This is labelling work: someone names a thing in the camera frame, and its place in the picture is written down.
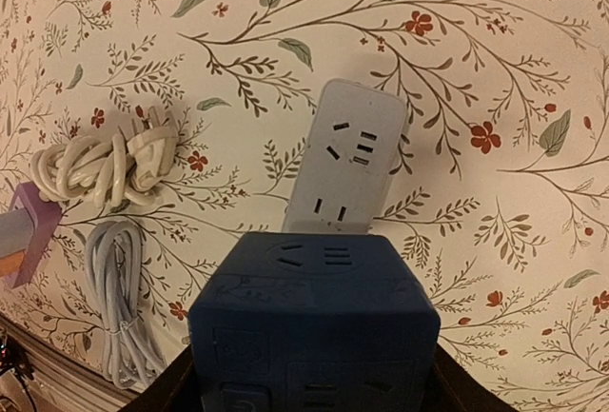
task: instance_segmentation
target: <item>white cable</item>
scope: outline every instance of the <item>white cable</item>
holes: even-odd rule
[[[102,373],[118,388],[149,386],[166,368],[138,317],[142,234],[131,222],[105,222],[86,244],[85,271],[106,329]]]
[[[51,201],[88,195],[95,206],[101,208],[109,192],[112,207],[120,205],[123,199],[140,206],[151,205],[154,195],[135,190],[127,180],[134,163],[120,134],[115,134],[111,143],[91,136],[77,137],[67,145],[59,144],[34,153],[31,179]]]

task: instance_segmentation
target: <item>power plug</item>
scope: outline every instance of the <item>power plug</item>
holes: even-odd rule
[[[345,80],[328,82],[306,142],[283,232],[366,233],[388,189],[404,102]]]
[[[137,134],[133,123],[135,136],[127,142],[129,155],[135,159],[131,183],[141,192],[151,190],[169,174],[178,145],[175,122],[169,117],[167,124],[163,125],[155,108],[150,108],[144,126],[145,131]]]

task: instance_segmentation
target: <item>purple object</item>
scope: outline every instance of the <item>purple object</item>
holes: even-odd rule
[[[10,210],[23,207],[28,212],[34,225],[34,234],[26,248],[26,256],[21,267],[5,278],[9,288],[16,288],[31,280],[61,220],[61,207],[57,203],[42,201],[39,193],[40,190],[34,182],[19,184],[10,202]]]

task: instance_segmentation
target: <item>power strip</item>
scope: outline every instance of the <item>power strip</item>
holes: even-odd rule
[[[335,79],[320,98],[283,232],[366,233],[406,120],[393,95]]]

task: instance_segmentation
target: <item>power outlet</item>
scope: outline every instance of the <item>power outlet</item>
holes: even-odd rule
[[[320,98],[284,232],[366,233],[388,189],[406,119],[393,95],[335,79]]]

